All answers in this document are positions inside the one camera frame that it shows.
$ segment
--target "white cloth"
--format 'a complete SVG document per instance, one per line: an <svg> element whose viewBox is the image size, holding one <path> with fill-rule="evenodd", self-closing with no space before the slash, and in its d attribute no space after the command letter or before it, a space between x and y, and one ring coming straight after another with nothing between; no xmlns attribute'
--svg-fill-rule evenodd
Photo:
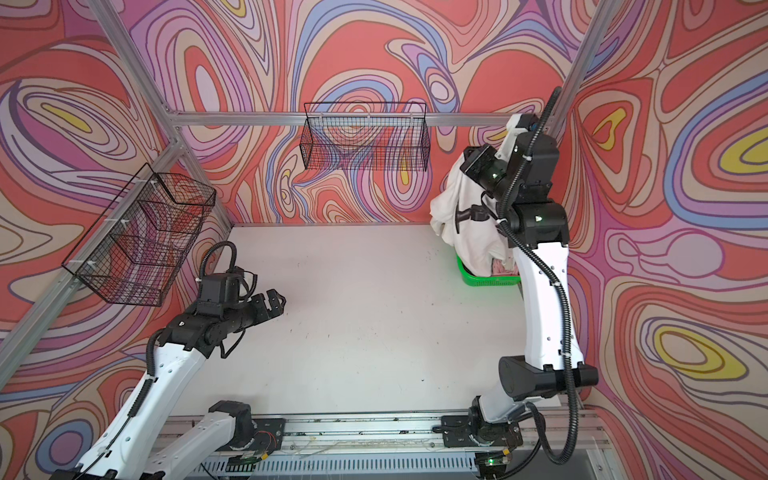
<svg viewBox="0 0 768 480"><path fill-rule="evenodd" d="M500 151L511 152L515 137L525 131L525 129L515 128L519 118L519 114L512 115L507 123L508 134L504 144L509 146L500 149ZM456 233L456 205L458 204L459 211L466 210L473 204L478 205L483 192L480 185L477 185L459 170L463 162L464 155L462 154L448 174L445 191L430 203L432 220L429 224L435 233L456 249L456 254L473 275L491 276L493 259L501 260L505 269L512 270L515 261L512 259L511 249L509 252L507 251L507 240L496 230L496 222L493 218L483 222L465 220L459 224L459 232ZM495 200L486 197L485 203L495 213Z"/></svg>

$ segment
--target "wire basket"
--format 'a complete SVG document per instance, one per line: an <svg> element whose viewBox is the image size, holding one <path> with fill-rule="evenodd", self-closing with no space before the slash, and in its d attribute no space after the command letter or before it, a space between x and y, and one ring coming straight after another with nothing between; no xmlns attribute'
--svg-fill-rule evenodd
<svg viewBox="0 0 768 480"><path fill-rule="evenodd" d="M153 172L79 268L61 265L107 303L161 306L215 202L212 187Z"/></svg>
<svg viewBox="0 0 768 480"><path fill-rule="evenodd" d="M304 104L301 157L307 170L424 170L429 164L422 102Z"/></svg>

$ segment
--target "green plastic basket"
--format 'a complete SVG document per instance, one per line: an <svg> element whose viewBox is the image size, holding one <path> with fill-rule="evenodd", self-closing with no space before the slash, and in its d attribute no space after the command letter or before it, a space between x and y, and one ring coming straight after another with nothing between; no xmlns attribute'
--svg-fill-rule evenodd
<svg viewBox="0 0 768 480"><path fill-rule="evenodd" d="M469 286L504 286L504 285L517 285L520 283L520 276L474 276L464 267L462 259L456 256L456 263L458 263L458 271L462 273L464 283Z"/></svg>

